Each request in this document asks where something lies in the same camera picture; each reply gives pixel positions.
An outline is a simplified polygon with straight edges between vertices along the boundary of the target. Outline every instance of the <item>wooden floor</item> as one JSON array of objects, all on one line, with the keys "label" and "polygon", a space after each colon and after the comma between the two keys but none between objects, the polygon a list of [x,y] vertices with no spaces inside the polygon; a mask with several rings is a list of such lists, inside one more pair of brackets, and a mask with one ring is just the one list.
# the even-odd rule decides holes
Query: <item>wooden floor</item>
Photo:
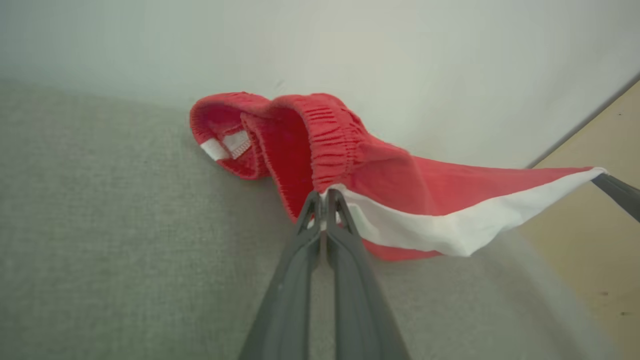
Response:
[{"label": "wooden floor", "polygon": [[[606,168],[640,188],[640,83],[536,168]],[[640,359],[640,223],[588,183],[520,227],[625,359]]]}]

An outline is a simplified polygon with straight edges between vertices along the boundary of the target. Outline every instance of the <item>white wall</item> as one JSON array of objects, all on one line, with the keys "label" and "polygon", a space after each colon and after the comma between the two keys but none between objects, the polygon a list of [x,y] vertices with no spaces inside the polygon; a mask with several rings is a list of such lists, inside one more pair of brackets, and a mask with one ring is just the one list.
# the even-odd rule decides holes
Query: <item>white wall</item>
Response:
[{"label": "white wall", "polygon": [[329,92],[415,154],[524,167],[640,71],[638,0],[2,0],[0,77],[188,108]]}]

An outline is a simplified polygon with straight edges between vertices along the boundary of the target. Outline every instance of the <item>white side stripe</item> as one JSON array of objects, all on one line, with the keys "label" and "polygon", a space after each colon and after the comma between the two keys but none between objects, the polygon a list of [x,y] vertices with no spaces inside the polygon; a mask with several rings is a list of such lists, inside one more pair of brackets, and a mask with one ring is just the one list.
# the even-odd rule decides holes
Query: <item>white side stripe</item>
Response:
[{"label": "white side stripe", "polygon": [[352,192],[343,184],[331,185],[330,188],[342,192],[358,232],[373,243],[469,256],[488,244],[499,232],[523,224],[578,186],[604,172],[603,168],[592,168],[535,188],[494,197],[442,216],[398,211]]},{"label": "white side stripe", "polygon": [[214,138],[208,139],[204,143],[201,143],[200,147],[213,160],[218,161],[220,159],[226,159],[229,157],[229,154],[227,153],[225,148],[222,147],[222,145],[220,145],[220,143]]}]

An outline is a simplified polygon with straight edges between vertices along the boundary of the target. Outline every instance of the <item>gray fabric surface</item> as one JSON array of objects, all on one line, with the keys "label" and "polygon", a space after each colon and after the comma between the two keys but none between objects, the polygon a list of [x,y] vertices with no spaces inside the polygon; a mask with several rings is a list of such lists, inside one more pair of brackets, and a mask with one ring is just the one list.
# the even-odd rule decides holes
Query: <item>gray fabric surface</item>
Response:
[{"label": "gray fabric surface", "polygon": [[[1,83],[0,359],[238,355],[293,225],[272,181],[217,167],[186,116]],[[608,354],[571,334],[505,241],[373,261],[413,358]],[[332,284],[321,265],[312,359],[333,358]]]}]

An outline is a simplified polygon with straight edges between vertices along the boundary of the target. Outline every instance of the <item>red fabric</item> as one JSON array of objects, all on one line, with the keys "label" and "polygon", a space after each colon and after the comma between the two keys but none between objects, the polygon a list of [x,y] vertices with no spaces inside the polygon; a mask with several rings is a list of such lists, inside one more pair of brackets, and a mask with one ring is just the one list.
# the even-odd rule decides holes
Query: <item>red fabric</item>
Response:
[{"label": "red fabric", "polygon": [[[222,146],[225,135],[246,130],[250,149],[218,163],[245,179],[273,176],[293,220],[309,192],[337,183],[399,211],[437,216],[589,169],[482,168],[418,158],[370,135],[342,101],[327,94],[273,101],[244,92],[212,95],[193,106],[191,128],[198,143],[214,138]],[[440,254],[366,240],[365,246],[392,261]]]}]

